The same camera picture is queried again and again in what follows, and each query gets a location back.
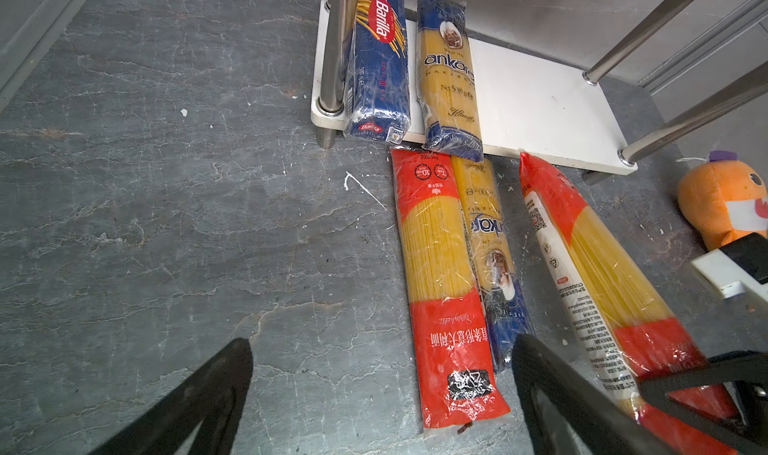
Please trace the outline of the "red yellow spaghetti bag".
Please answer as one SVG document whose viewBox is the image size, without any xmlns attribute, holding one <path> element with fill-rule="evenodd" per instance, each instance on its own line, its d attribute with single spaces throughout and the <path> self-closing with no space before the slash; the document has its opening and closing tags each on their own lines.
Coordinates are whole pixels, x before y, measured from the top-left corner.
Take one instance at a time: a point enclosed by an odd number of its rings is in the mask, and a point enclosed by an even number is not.
<svg viewBox="0 0 768 455">
<path fill-rule="evenodd" d="M 425 430 L 502 417 L 483 303 L 450 156 L 390 153 Z"/>
</svg>

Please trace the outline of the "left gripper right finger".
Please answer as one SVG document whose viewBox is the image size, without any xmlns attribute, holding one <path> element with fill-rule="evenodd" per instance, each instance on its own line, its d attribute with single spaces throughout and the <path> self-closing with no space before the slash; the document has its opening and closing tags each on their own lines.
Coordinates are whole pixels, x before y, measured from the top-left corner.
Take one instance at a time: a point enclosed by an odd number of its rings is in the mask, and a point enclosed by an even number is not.
<svg viewBox="0 0 768 455">
<path fill-rule="evenodd" d="M 534 452 L 576 454 L 577 435 L 593 454 L 672 454 L 536 337 L 517 337 L 512 369 Z"/>
</svg>

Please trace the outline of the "blue tan spaghetti bag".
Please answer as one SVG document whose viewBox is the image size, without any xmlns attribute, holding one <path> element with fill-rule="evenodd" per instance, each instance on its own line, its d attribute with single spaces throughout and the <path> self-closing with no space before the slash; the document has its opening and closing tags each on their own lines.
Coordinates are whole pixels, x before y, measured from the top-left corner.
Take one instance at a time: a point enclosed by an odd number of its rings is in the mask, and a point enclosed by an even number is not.
<svg viewBox="0 0 768 455">
<path fill-rule="evenodd" d="M 417 0 L 416 64 L 424 148 L 480 162 L 483 143 L 463 3 Z"/>
</svg>

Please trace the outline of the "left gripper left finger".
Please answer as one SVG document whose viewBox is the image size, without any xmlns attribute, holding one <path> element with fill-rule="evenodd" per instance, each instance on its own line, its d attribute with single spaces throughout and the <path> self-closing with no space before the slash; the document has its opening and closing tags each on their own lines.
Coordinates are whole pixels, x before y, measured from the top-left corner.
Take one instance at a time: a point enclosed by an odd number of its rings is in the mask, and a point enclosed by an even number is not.
<svg viewBox="0 0 768 455">
<path fill-rule="evenodd" d="M 236 338 L 95 454 L 229 454 L 253 374 L 248 340 Z"/>
</svg>

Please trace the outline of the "dark blue spaghetti bag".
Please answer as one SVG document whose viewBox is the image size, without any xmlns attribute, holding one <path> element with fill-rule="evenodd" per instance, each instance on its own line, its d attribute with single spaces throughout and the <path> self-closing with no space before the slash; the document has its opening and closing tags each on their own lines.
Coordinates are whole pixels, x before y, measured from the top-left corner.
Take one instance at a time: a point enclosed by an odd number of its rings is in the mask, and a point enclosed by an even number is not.
<svg viewBox="0 0 768 455">
<path fill-rule="evenodd" d="M 523 291 L 511 256 L 493 165 L 452 157 L 467 242 L 485 310 L 494 371 L 512 366 L 521 334 L 531 334 Z"/>
</svg>

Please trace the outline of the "blue Barilla spaghetti bag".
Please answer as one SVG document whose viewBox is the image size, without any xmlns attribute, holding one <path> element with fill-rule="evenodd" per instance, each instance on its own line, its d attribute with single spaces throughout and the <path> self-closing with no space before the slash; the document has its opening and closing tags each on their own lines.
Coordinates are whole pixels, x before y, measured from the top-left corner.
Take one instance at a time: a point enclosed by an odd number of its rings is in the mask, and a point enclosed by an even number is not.
<svg viewBox="0 0 768 455">
<path fill-rule="evenodd" d="M 398 145 L 410 128 L 404 0 L 356 0 L 344 108 L 347 138 Z"/>
</svg>

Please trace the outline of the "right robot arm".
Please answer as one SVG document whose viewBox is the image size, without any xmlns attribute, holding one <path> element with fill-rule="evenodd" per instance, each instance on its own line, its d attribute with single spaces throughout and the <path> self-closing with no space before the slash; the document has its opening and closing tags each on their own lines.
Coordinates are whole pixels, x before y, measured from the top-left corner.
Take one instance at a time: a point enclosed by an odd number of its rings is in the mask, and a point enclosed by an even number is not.
<svg viewBox="0 0 768 455">
<path fill-rule="evenodd" d="M 767 300 L 767 239 L 756 233 L 692 261 L 692 266 L 724 298 L 741 294 Z M 686 389 L 731 383 L 743 415 L 742 429 L 729 428 L 672 399 Z M 767 354 L 733 351 L 713 357 L 704 368 L 665 375 L 639 384 L 652 407 L 742 454 L 767 452 Z"/>
</svg>

